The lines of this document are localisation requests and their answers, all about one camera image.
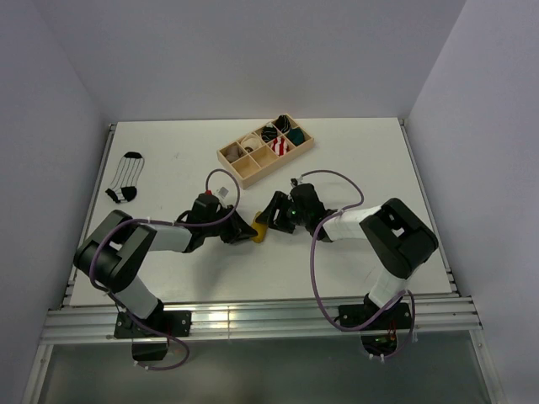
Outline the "yellow sock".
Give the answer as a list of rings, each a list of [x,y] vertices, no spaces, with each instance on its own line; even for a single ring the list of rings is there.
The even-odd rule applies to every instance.
[[[255,243],[261,243],[264,241],[268,226],[265,223],[258,223],[258,217],[262,214],[261,211],[258,211],[251,223],[251,227],[256,231],[256,235],[251,237],[250,240]]]

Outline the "white black striped sock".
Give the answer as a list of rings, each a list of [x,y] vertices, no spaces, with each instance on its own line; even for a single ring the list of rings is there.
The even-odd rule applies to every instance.
[[[137,151],[124,154],[105,193],[116,204],[131,202],[137,196],[137,182],[144,168],[145,159]]]

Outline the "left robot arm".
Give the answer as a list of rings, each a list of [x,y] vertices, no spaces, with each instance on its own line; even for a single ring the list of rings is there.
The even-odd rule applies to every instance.
[[[136,221],[113,210],[75,252],[73,264],[135,316],[138,331],[154,336],[171,321],[161,300],[138,276],[149,252],[192,253],[210,237],[237,244],[257,235],[232,205],[206,191],[174,223]]]

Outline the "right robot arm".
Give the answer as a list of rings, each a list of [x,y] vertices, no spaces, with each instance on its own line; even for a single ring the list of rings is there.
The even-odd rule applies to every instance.
[[[375,328],[392,320],[388,301],[405,290],[416,269],[439,247],[434,232],[398,198],[363,210],[330,210],[310,183],[295,186],[289,194],[275,192],[255,222],[286,233],[302,226],[321,242],[367,240],[383,266],[364,309],[366,322]]]

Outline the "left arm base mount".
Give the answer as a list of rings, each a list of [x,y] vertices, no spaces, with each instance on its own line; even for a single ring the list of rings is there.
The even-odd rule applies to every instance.
[[[160,311],[147,319],[140,319],[127,312],[116,317],[114,339],[131,340],[131,357],[148,369],[175,369],[187,362],[189,346],[182,340],[188,337],[191,327],[191,311]],[[176,364],[163,361],[173,348],[180,348],[183,357]]]

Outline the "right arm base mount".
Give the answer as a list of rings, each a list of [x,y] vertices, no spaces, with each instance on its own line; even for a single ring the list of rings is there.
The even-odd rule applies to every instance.
[[[339,314],[334,320],[341,326],[352,328],[367,322],[375,315],[377,307],[371,303],[357,305],[341,305]],[[373,356],[381,358],[394,354],[398,350],[398,332],[412,332],[415,326],[415,312],[407,303],[399,301],[384,311],[366,331],[374,331],[373,335],[361,336],[363,349]]]

